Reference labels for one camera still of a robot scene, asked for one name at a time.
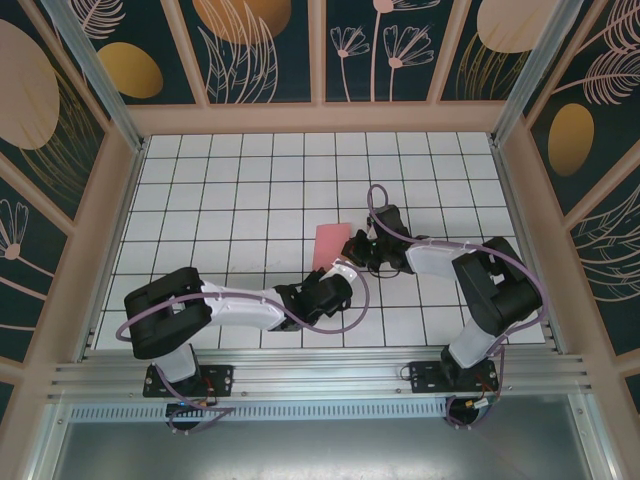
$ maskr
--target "leaf illustration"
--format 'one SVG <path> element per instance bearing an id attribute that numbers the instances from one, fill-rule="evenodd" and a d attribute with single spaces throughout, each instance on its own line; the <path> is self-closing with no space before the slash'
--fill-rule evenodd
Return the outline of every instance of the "leaf illustration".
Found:
<path id="1" fill-rule="evenodd" d="M 107 39 L 126 15 L 122 0 L 69 0 L 69 5 L 87 37 L 96 40 Z"/>

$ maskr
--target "dark teal wallpaper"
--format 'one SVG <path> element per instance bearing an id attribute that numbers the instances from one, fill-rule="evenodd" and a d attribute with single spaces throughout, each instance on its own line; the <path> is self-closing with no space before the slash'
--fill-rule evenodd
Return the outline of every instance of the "dark teal wallpaper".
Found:
<path id="1" fill-rule="evenodd" d="M 640 167 L 571 236 L 614 351 L 640 348 Z"/>
<path id="2" fill-rule="evenodd" d="M 160 0 L 68 3 L 127 105 L 195 102 Z"/>
<path id="3" fill-rule="evenodd" d="M 609 2 L 531 128 L 564 213 L 640 139 L 638 39 L 638 2 Z"/>
<path id="4" fill-rule="evenodd" d="M 2 425 L 4 412 L 7 411 L 7 407 L 9 406 L 11 393 L 13 393 L 13 385 L 10 383 L 0 382 L 0 425 Z"/>
<path id="5" fill-rule="evenodd" d="M 211 103 L 310 102 L 307 0 L 180 0 Z"/>
<path id="6" fill-rule="evenodd" d="M 0 6 L 0 153 L 75 218 L 104 131 L 15 2 Z"/>
<path id="7" fill-rule="evenodd" d="M 0 356 L 22 362 L 67 236 L 0 179 Z"/>
<path id="8" fill-rule="evenodd" d="M 426 100 L 451 6 L 328 0 L 327 101 Z"/>

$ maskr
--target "white tile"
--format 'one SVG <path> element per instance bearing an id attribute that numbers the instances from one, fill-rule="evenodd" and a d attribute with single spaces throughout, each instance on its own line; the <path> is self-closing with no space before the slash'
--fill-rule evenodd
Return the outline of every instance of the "white tile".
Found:
<path id="1" fill-rule="evenodd" d="M 367 288 L 369 288 L 369 306 L 370 307 L 379 307 L 380 306 L 380 282 L 384 282 L 384 280 L 378 280 L 376 277 L 371 275 L 369 272 L 361 270 L 362 276 L 367 282 Z M 351 284 L 351 288 L 353 289 L 353 296 L 351 297 L 351 307 L 352 308 L 362 308 L 364 307 L 364 285 L 360 279 L 356 279 Z"/>
<path id="2" fill-rule="evenodd" d="M 396 207 L 406 207 L 406 201 L 404 198 L 404 184 L 403 182 L 395 181 L 395 180 L 385 180 L 384 182 L 379 182 L 380 185 L 384 187 L 389 195 L 389 204 L 395 205 Z M 365 194 L 365 205 L 367 202 L 367 196 Z M 381 207 L 384 205 L 384 195 L 380 191 L 380 189 L 375 189 L 373 191 L 373 206 Z"/>
<path id="3" fill-rule="evenodd" d="M 366 155 L 367 141 L 365 134 L 360 133 L 336 133 L 336 146 L 338 155 Z"/>
<path id="4" fill-rule="evenodd" d="M 124 297 L 147 285 L 151 275 L 116 275 L 111 284 L 107 310 L 124 310 Z"/>
<path id="5" fill-rule="evenodd" d="M 301 348 L 302 332 L 262 332 L 260 348 Z"/>
<path id="6" fill-rule="evenodd" d="M 438 182 L 438 193 L 443 207 L 473 207 L 473 197 L 467 180 Z"/>
<path id="7" fill-rule="evenodd" d="M 278 183 L 271 184 L 271 199 L 269 208 L 302 208 L 302 182 L 300 183 Z"/>
<path id="8" fill-rule="evenodd" d="M 466 180 L 462 155 L 434 155 L 433 167 L 438 180 Z"/>
<path id="9" fill-rule="evenodd" d="M 232 220 L 233 212 L 200 212 L 196 240 L 228 240 Z"/>
<path id="10" fill-rule="evenodd" d="M 305 182 L 304 208 L 336 208 L 335 182 Z"/>
<path id="11" fill-rule="evenodd" d="M 229 273 L 264 272 L 266 248 L 267 242 L 264 240 L 232 242 L 228 267 Z"/>
<path id="12" fill-rule="evenodd" d="M 144 162 L 140 183 L 171 183 L 175 158 L 149 158 Z"/>
<path id="13" fill-rule="evenodd" d="M 116 338 L 116 331 L 126 321 L 127 312 L 105 312 L 100 328 L 97 330 L 99 333 L 95 344 L 96 350 L 130 350 L 130 343 L 121 342 Z M 128 328 L 123 335 L 131 336 Z"/>
<path id="14" fill-rule="evenodd" d="M 198 227 L 198 212 L 167 212 L 160 239 L 194 240 Z"/>
<path id="15" fill-rule="evenodd" d="M 359 308 L 351 308 L 342 312 L 345 327 L 355 322 L 361 313 L 362 309 Z M 344 346 L 383 347 L 382 311 L 379 308 L 370 308 L 357 327 L 344 333 Z"/>
<path id="16" fill-rule="evenodd" d="M 233 210 L 236 201 L 235 183 L 208 183 L 202 195 L 202 210 Z"/>
<path id="17" fill-rule="evenodd" d="M 140 185 L 132 210 L 162 211 L 167 208 L 170 185 Z"/>
<path id="18" fill-rule="evenodd" d="M 368 216 L 369 210 L 366 208 L 341 208 L 338 211 L 340 223 L 349 223 L 351 225 L 352 237 L 358 230 L 367 230 Z"/>
<path id="19" fill-rule="evenodd" d="M 214 135 L 210 157 L 238 157 L 242 146 L 242 135 Z"/>
<path id="20" fill-rule="evenodd" d="M 480 235 L 478 217 L 473 208 L 443 208 L 444 225 L 449 237 Z"/>
<path id="21" fill-rule="evenodd" d="M 367 208 L 369 182 L 338 182 L 340 208 Z"/>
<path id="22" fill-rule="evenodd" d="M 427 134 L 424 132 L 399 132 L 398 145 L 404 155 L 424 155 L 429 153 Z"/>
<path id="23" fill-rule="evenodd" d="M 229 242 L 196 242 L 191 265 L 203 273 L 223 273 L 227 271 Z"/>
<path id="24" fill-rule="evenodd" d="M 369 155 L 393 155 L 398 153 L 398 141 L 393 132 L 367 132 Z"/>
<path id="25" fill-rule="evenodd" d="M 418 275 L 420 301 L 424 306 L 458 305 L 456 282 L 437 275 Z"/>
<path id="26" fill-rule="evenodd" d="M 167 210 L 199 210 L 203 184 L 181 183 L 171 186 Z"/>
<path id="27" fill-rule="evenodd" d="M 426 345 L 421 308 L 383 308 L 387 347 Z"/>
<path id="28" fill-rule="evenodd" d="M 305 181 L 335 181 L 336 157 L 305 157 Z"/>
<path id="29" fill-rule="evenodd" d="M 177 157 L 181 135 L 154 135 L 147 151 L 147 158 Z"/>
<path id="30" fill-rule="evenodd" d="M 183 135 L 179 157 L 208 157 L 213 135 Z"/>
<path id="31" fill-rule="evenodd" d="M 260 330 L 225 325 L 220 328 L 220 348 L 260 348 Z"/>
<path id="32" fill-rule="evenodd" d="M 269 240 L 267 272 L 301 272 L 302 240 Z"/>
<path id="33" fill-rule="evenodd" d="M 313 267 L 313 249 L 315 247 L 315 240 L 304 240 L 303 242 L 303 255 L 302 255 L 302 271 L 311 272 Z"/>
<path id="34" fill-rule="evenodd" d="M 444 219 L 439 208 L 410 208 L 411 235 L 427 235 L 429 237 L 444 237 Z"/>
<path id="35" fill-rule="evenodd" d="M 402 155 L 402 176 L 405 180 L 433 180 L 433 163 L 429 155 Z"/>
<path id="36" fill-rule="evenodd" d="M 410 181 L 404 183 L 409 207 L 439 207 L 438 188 L 433 180 Z"/>
<path id="37" fill-rule="evenodd" d="M 352 156 L 337 158 L 339 180 L 369 180 L 367 157 Z"/>
<path id="38" fill-rule="evenodd" d="M 369 157 L 371 180 L 402 180 L 400 158 L 397 155 L 376 155 Z"/>
<path id="39" fill-rule="evenodd" d="M 423 308 L 427 345 L 449 345 L 464 328 L 459 307 Z"/>
<path id="40" fill-rule="evenodd" d="M 153 273 L 167 274 L 191 265 L 193 242 L 160 242 Z"/>
<path id="41" fill-rule="evenodd" d="M 206 158 L 180 158 L 173 175 L 174 183 L 204 183 L 207 173 Z"/>
<path id="42" fill-rule="evenodd" d="M 304 238 L 315 239 L 316 227 L 318 225 L 330 225 L 335 223 L 338 223 L 337 210 L 305 210 Z"/>
<path id="43" fill-rule="evenodd" d="M 229 273 L 226 286 L 244 290 L 262 290 L 264 288 L 264 273 Z"/>
<path id="44" fill-rule="evenodd" d="M 469 178 L 474 180 L 497 179 L 498 172 L 491 155 L 464 155 Z"/>
<path id="45" fill-rule="evenodd" d="M 333 133 L 305 133 L 305 155 L 335 155 L 336 145 Z"/>
<path id="46" fill-rule="evenodd" d="M 269 208 L 269 183 L 239 183 L 236 208 L 240 210 Z"/>
<path id="47" fill-rule="evenodd" d="M 271 157 L 243 157 L 240 160 L 240 182 L 271 180 Z"/>
<path id="48" fill-rule="evenodd" d="M 302 238 L 302 210 L 271 210 L 268 238 Z"/>
<path id="49" fill-rule="evenodd" d="M 271 181 L 302 181 L 303 157 L 273 157 Z"/>
<path id="50" fill-rule="evenodd" d="M 513 225 L 506 208 L 478 208 L 480 228 L 485 237 L 513 237 Z"/>
<path id="51" fill-rule="evenodd" d="M 158 242 L 125 242 L 118 259 L 116 273 L 151 273 Z"/>
<path id="52" fill-rule="evenodd" d="M 506 202 L 498 180 L 471 180 L 473 201 L 478 207 L 504 207 Z"/>
<path id="53" fill-rule="evenodd" d="M 273 134 L 245 133 L 242 139 L 243 157 L 270 157 L 273 154 Z"/>
<path id="54" fill-rule="evenodd" d="M 207 168 L 207 182 L 237 182 L 240 159 L 238 157 L 211 157 Z"/>
<path id="55" fill-rule="evenodd" d="M 234 240 L 261 240 L 267 238 L 267 210 L 236 210 L 233 215 Z"/>
<path id="56" fill-rule="evenodd" d="M 431 154 L 456 154 L 460 153 L 458 137 L 454 132 L 429 132 L 429 147 Z"/>
<path id="57" fill-rule="evenodd" d="M 133 212 L 125 240 L 158 240 L 164 212 Z"/>
<path id="58" fill-rule="evenodd" d="M 401 273 L 395 278 L 380 280 L 383 307 L 413 307 L 420 305 L 415 275 Z"/>
<path id="59" fill-rule="evenodd" d="M 274 155 L 302 155 L 304 153 L 303 133 L 276 133 L 273 139 Z"/>
<path id="60" fill-rule="evenodd" d="M 316 327 L 324 330 L 339 330 L 342 328 L 342 314 L 338 312 L 331 318 L 323 315 L 320 320 L 318 320 Z M 340 334 L 326 335 L 312 332 L 305 328 L 302 330 L 302 337 L 302 346 L 304 348 L 342 347 L 342 335 Z"/>
<path id="61" fill-rule="evenodd" d="M 491 153 L 489 140 L 484 132 L 459 132 L 458 139 L 462 153 L 484 154 Z"/>

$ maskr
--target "gold circle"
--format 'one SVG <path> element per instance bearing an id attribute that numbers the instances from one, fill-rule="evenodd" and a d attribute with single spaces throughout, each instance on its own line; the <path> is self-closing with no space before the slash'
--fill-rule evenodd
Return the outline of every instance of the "gold circle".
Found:
<path id="1" fill-rule="evenodd" d="M 256 22 L 264 21 L 273 38 L 282 33 L 291 19 L 291 0 L 193 0 L 200 20 L 217 37 L 240 45 L 259 43 L 245 3 Z"/>
<path id="2" fill-rule="evenodd" d="M 576 173 L 589 156 L 594 133 L 589 110 L 577 103 L 562 107 L 549 131 L 551 168 L 563 177 Z"/>
<path id="3" fill-rule="evenodd" d="M 150 98 L 162 90 L 160 68 L 144 50 L 130 43 L 115 42 L 98 51 L 105 70 L 120 93 Z"/>
<path id="4" fill-rule="evenodd" d="M 557 0 L 483 0 L 478 37 L 499 53 L 527 52 L 536 46 Z"/>
<path id="5" fill-rule="evenodd" d="M 60 114 L 56 72 L 26 33 L 0 20 L 0 137 L 35 150 L 53 136 Z"/>

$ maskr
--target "flower illustration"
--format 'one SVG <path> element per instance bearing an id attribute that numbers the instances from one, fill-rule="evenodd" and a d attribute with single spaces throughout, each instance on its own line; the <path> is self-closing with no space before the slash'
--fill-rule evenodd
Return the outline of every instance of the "flower illustration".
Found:
<path id="1" fill-rule="evenodd" d="M 428 31 L 429 27 L 407 27 L 398 37 L 397 25 L 384 29 L 384 48 L 391 67 L 389 101 L 393 101 L 393 77 L 398 68 L 414 67 L 433 61 L 433 50 L 428 50 L 431 45 Z"/>
<path id="2" fill-rule="evenodd" d="M 340 66 L 342 68 L 342 84 L 344 85 L 344 93 L 347 96 L 347 102 L 351 101 L 349 96 L 349 89 L 347 87 L 347 76 L 344 71 L 344 59 L 347 57 L 355 57 L 369 52 L 369 44 L 364 43 L 366 40 L 364 33 L 362 33 L 362 27 L 353 28 L 347 27 L 344 29 L 344 33 L 340 27 L 332 28 L 331 41 L 333 46 L 336 47 L 336 52 L 340 57 Z"/>

